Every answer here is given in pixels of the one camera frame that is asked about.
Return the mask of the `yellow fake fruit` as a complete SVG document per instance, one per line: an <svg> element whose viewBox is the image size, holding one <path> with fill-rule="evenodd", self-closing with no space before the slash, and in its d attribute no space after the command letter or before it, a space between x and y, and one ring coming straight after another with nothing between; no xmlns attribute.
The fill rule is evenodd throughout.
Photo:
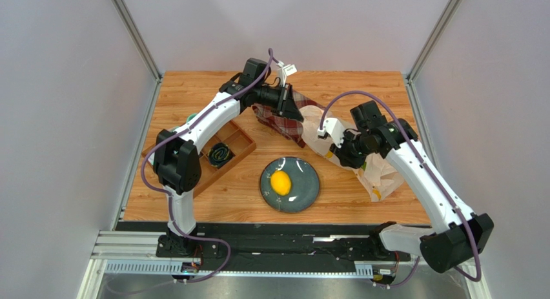
<svg viewBox="0 0 550 299"><path fill-rule="evenodd" d="M276 194L287 196L292 189L292 181L286 172L277 170L270 177L270 186Z"/></svg>

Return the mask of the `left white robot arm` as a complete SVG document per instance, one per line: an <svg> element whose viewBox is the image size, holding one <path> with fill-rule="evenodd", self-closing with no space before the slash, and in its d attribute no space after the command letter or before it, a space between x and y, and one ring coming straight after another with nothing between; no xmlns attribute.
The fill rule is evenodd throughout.
<svg viewBox="0 0 550 299"><path fill-rule="evenodd" d="M157 143L147 157L168 200L168 230L159 242L164 251L190 256L196 250L193 193L202 173L199 154L222 127L253 105L266 106L281 118L303 121L292 86L286 82L297 68L281 61L276 65L279 83L271 86L265 82L270 74L269 63L248 59L243 71L222 84L214 99L194 118L157 135Z"/></svg>

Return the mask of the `translucent plastic bag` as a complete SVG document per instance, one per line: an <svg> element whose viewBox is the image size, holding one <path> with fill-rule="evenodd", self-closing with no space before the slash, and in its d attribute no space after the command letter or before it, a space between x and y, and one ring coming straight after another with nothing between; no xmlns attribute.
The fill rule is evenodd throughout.
<svg viewBox="0 0 550 299"><path fill-rule="evenodd" d="M359 169L340 165L338 158L329 150L332 140L320 139L317 129L323 114L323 109L315 105L307 105L300 109L304 118L301 139L316 154L322 156L335 166L352 171L357 180L363 185L372 202L382 201L405 182L403 176L379 154L371 154Z"/></svg>

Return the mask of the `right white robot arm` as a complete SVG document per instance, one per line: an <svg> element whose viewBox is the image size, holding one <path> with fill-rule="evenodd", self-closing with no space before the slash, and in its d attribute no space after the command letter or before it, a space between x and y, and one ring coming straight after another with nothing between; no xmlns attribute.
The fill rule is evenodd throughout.
<svg viewBox="0 0 550 299"><path fill-rule="evenodd" d="M375 101L358 105L350 113L355 130L323 115L318 137L332 140L330 151L344 167L358 169L366 157L379 154L405 179L431 223L428 228L395 222L379 225L369 235L376 253L421 256L437 273L456 269L470 259L477 262L494 229L491 217L475 213L450 188L404 119L388 121Z"/></svg>

